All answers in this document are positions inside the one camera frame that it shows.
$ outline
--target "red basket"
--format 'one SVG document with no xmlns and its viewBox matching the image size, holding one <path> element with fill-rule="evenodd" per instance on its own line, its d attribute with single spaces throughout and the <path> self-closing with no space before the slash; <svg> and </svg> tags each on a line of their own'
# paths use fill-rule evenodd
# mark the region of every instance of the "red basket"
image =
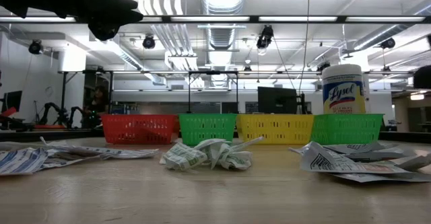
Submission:
<svg viewBox="0 0 431 224">
<path fill-rule="evenodd" d="M 107 143 L 170 144 L 178 138 L 176 115 L 102 115 Z"/>
</svg>

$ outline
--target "green basket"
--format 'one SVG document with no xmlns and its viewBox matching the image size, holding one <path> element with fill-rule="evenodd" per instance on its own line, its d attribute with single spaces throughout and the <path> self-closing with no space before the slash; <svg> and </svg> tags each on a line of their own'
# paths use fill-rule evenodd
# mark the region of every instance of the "green basket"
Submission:
<svg viewBox="0 0 431 224">
<path fill-rule="evenodd" d="M 206 139 L 234 138 L 236 114 L 179 114 L 183 143 L 196 146 Z"/>
<path fill-rule="evenodd" d="M 368 144 L 378 139 L 383 114 L 322 114 L 314 117 L 311 141 L 321 145 Z"/>
</svg>

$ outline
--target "white lid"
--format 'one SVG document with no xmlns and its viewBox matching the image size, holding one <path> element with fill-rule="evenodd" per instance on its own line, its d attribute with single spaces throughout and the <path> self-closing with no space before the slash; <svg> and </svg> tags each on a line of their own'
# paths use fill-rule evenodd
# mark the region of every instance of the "white lid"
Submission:
<svg viewBox="0 0 431 224">
<path fill-rule="evenodd" d="M 330 66 L 323 69 L 322 78 L 349 74 L 362 75 L 361 66 L 351 64 Z"/>
</svg>

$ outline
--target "plastic basket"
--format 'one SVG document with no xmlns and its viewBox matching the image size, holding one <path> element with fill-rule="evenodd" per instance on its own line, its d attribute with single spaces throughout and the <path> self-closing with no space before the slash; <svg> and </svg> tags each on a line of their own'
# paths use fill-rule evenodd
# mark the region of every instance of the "plastic basket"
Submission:
<svg viewBox="0 0 431 224">
<path fill-rule="evenodd" d="M 234 138 L 236 114 L 180 114 L 183 143 L 198 145 L 206 139 Z"/>
<path fill-rule="evenodd" d="M 378 139 L 383 114 L 315 116 L 311 140 L 322 145 L 368 144 Z"/>
<path fill-rule="evenodd" d="M 241 114 L 236 125 L 243 141 L 264 137 L 259 144 L 307 144 L 313 119 L 313 115 Z"/>
<path fill-rule="evenodd" d="M 112 144 L 170 144 L 178 138 L 175 115 L 103 115 L 106 142 Z"/>
</svg>

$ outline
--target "office room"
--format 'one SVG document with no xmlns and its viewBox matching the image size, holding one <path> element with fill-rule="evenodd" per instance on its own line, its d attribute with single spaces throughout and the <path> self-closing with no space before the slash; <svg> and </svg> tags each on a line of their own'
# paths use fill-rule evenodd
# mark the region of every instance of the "office room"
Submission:
<svg viewBox="0 0 431 224">
<path fill-rule="evenodd" d="M 429 223 L 431 0 L 0 0 L 1 223 Z"/>
</svg>

